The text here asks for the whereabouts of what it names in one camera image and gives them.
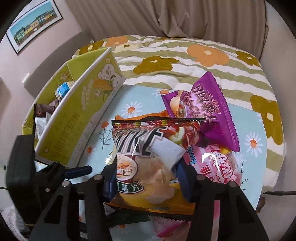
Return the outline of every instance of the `picture frame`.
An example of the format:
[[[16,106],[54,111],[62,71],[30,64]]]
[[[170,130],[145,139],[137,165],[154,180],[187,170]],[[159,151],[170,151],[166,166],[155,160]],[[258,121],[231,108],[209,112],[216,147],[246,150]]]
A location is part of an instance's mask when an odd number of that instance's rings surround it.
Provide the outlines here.
[[[35,3],[27,5],[27,11],[18,16],[6,32],[17,55],[37,35],[63,18],[54,0],[35,0]]]

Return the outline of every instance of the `snack bag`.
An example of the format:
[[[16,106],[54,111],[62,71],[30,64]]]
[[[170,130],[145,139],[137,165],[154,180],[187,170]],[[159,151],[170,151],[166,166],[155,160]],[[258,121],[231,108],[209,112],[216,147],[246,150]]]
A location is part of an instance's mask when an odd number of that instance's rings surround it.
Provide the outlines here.
[[[46,113],[53,114],[56,107],[48,104],[36,104],[36,117],[45,117]]]
[[[62,83],[57,90],[54,92],[55,96],[59,99],[59,102],[65,97],[68,91],[72,88],[75,84],[75,81],[69,81]]]
[[[110,204],[181,214],[180,208],[188,206],[190,210],[185,214],[192,213],[194,204],[186,203],[180,187],[172,185],[176,176],[171,170],[187,148],[197,142],[203,120],[162,117],[113,120],[119,193]]]
[[[239,152],[239,140],[226,100],[211,72],[194,83],[190,92],[162,95],[170,117],[205,117],[200,132],[211,141]]]
[[[192,165],[198,174],[207,176],[217,183],[226,184],[235,181],[241,184],[242,174],[231,151],[223,154],[217,144],[210,144],[206,148],[190,146],[183,158],[188,165]]]
[[[186,221],[174,220],[161,217],[153,217],[155,222],[156,235],[161,238],[167,236],[169,233],[177,229]]]

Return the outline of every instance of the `potato chip bag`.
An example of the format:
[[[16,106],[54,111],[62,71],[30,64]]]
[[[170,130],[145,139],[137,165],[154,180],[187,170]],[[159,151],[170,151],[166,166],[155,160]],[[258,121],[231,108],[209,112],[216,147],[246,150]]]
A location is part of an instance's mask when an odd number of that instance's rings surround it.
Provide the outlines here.
[[[148,117],[112,120],[117,148],[118,194],[111,205],[151,212],[189,214],[173,166],[199,138],[204,118]]]

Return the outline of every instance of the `beige curtain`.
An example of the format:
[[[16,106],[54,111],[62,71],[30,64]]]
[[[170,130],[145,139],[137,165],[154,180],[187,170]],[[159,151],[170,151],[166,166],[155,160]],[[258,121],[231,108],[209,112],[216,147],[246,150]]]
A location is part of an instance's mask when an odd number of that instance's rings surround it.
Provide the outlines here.
[[[66,0],[95,40],[125,34],[221,42],[260,58],[267,36],[264,0]]]

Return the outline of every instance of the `green and white striped fabric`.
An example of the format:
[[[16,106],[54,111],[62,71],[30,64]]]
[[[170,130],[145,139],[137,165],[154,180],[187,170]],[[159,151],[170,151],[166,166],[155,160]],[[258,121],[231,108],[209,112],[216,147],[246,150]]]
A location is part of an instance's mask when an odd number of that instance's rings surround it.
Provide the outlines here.
[[[112,47],[129,85],[189,91],[205,72],[212,72],[228,103],[261,114],[258,121],[263,121],[267,135],[262,192],[275,186],[285,142],[275,95],[256,57],[208,40],[139,35],[103,39],[82,47],[73,57],[101,47]]]

